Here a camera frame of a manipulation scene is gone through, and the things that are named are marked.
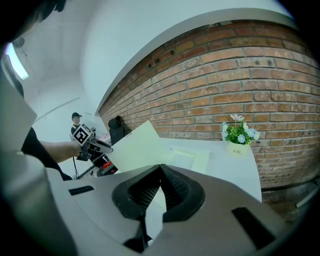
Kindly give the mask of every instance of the green leaves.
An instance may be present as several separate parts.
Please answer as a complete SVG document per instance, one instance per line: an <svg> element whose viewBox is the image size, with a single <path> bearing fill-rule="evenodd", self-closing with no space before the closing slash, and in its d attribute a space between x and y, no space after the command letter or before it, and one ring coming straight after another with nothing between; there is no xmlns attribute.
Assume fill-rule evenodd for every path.
<svg viewBox="0 0 320 256"><path fill-rule="evenodd" d="M226 131L228 132L228 136L225 138L226 141L230 141L236 144L250 144L251 141L253 140L253 138L249 137L248 134L246 133L245 129L244 129L244 122L241 121L241 123L237 124L235 123L235 125L228 125L228 128L226 129ZM245 142L244 143L240 143L238 141L238 136L239 135L243 135L245 137Z"/></svg>

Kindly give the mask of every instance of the person's shirt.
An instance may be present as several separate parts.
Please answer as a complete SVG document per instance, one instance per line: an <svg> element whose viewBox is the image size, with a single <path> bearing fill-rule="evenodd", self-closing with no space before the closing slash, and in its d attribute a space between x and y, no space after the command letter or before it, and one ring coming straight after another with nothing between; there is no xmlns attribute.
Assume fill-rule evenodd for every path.
<svg viewBox="0 0 320 256"><path fill-rule="evenodd" d="M75 133L75 131L78 129L79 126L80 126L80 124L73 124L73 125L71 126L70 139L71 139L72 141L75 141L75 138L74 138L73 134Z"/></svg>
<svg viewBox="0 0 320 256"><path fill-rule="evenodd" d="M72 178L62 172L57 162L51 157L45 147L38 140L36 132L33 128L30 129L25 138L21 151L26 155L31 155L38 158L46 168L56 169L64 181L71 181Z"/></svg>

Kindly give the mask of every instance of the cardboard sheet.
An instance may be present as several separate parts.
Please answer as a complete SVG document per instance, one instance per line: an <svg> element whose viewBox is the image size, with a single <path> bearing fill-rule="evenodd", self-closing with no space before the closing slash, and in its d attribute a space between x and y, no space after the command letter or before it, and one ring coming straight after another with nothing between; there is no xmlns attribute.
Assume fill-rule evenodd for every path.
<svg viewBox="0 0 320 256"><path fill-rule="evenodd" d="M127 172L149 165L167 164L172 157L151 125L141 124L134 131L112 146L113 152L106 154L120 172Z"/></svg>

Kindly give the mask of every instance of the brick wall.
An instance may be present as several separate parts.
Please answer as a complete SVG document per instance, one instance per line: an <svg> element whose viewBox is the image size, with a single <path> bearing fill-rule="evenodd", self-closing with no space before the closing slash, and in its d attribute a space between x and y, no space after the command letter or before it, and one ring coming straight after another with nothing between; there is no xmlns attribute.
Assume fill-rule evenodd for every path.
<svg viewBox="0 0 320 256"><path fill-rule="evenodd" d="M222 122L244 115L261 131L251 144L261 187L316 175L320 72L296 32L275 23L200 27L146 56L99 110L126 129L150 120L160 137L220 140Z"/></svg>

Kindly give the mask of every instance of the flower pot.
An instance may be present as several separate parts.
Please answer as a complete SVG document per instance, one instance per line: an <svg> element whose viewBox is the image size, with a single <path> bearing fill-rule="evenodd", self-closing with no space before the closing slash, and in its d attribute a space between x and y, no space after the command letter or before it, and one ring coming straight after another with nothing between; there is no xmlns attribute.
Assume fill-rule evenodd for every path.
<svg viewBox="0 0 320 256"><path fill-rule="evenodd" d="M233 157L244 157L247 155L249 149L250 145L248 144L236 144L231 141L228 141L226 146L226 151Z"/></svg>

